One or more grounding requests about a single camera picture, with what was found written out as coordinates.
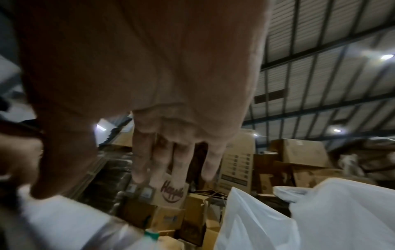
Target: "ceiling light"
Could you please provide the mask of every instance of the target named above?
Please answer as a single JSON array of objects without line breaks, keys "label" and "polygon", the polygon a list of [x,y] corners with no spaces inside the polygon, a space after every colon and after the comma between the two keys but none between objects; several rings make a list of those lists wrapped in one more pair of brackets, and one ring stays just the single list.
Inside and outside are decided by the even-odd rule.
[{"label": "ceiling light", "polygon": [[106,131],[106,129],[100,126],[99,124],[96,124],[96,128],[100,129],[101,131]]},{"label": "ceiling light", "polygon": [[394,54],[387,54],[381,57],[382,60],[388,60],[394,57]]}]

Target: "warehouse ceiling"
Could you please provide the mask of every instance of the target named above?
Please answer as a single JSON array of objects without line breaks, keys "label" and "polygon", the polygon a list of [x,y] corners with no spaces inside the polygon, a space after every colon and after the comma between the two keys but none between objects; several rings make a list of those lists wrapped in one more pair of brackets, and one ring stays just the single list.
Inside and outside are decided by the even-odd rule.
[{"label": "warehouse ceiling", "polygon": [[[0,0],[0,55],[18,65],[10,6]],[[243,123],[256,130],[257,151],[278,138],[320,140],[331,150],[357,138],[395,135],[395,58],[381,59],[395,54],[394,26],[395,0],[275,1]],[[0,94],[19,84],[14,74],[0,84]]]}]

